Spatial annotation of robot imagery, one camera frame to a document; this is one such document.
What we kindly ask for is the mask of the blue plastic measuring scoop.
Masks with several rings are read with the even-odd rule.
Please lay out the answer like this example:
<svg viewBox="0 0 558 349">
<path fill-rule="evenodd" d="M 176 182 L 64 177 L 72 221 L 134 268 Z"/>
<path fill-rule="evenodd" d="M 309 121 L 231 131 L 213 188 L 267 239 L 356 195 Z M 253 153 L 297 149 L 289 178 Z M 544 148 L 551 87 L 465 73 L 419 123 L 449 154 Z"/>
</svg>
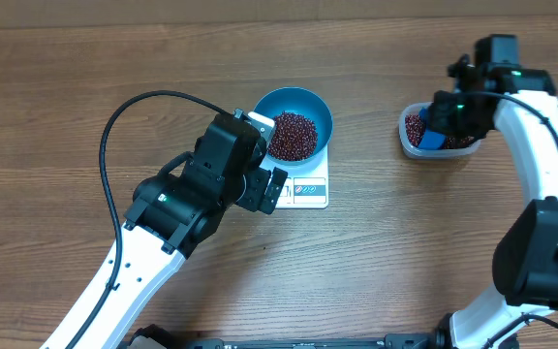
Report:
<svg viewBox="0 0 558 349">
<path fill-rule="evenodd" d="M 429 128 L 429 112 L 428 108 L 422 108 L 418 113 L 420 121 L 424 125 L 423 135 L 421 141 L 418 144 L 419 149 L 425 150 L 440 150 L 446 141 L 446 136 Z"/>
</svg>

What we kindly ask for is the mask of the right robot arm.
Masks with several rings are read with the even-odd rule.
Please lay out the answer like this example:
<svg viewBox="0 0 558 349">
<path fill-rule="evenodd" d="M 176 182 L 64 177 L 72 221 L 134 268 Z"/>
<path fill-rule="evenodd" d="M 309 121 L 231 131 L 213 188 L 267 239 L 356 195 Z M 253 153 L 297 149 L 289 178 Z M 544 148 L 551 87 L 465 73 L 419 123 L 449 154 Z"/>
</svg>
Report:
<svg viewBox="0 0 558 349">
<path fill-rule="evenodd" d="M 427 129 L 479 141 L 500 132 L 525 208 L 498 243 L 493 283 L 437 331 L 441 348 L 515 348 L 515 334 L 558 312 L 558 96 L 550 74 L 520 64 L 514 35 L 478 40 L 449 65 L 452 92 L 438 91 Z"/>
</svg>

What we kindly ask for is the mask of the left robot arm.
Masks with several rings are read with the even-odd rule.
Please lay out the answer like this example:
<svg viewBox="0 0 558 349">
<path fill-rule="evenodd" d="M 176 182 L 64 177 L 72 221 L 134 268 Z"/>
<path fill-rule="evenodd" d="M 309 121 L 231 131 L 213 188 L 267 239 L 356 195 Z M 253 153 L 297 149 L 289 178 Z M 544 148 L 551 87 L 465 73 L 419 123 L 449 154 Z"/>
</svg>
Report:
<svg viewBox="0 0 558 349">
<path fill-rule="evenodd" d="M 287 178 L 262 168 L 273 119 L 218 114 L 195 146 L 142 181 L 124 214 L 122 242 L 44 346 L 115 348 L 155 293 L 213 235 L 232 205 L 270 214 Z"/>
</svg>

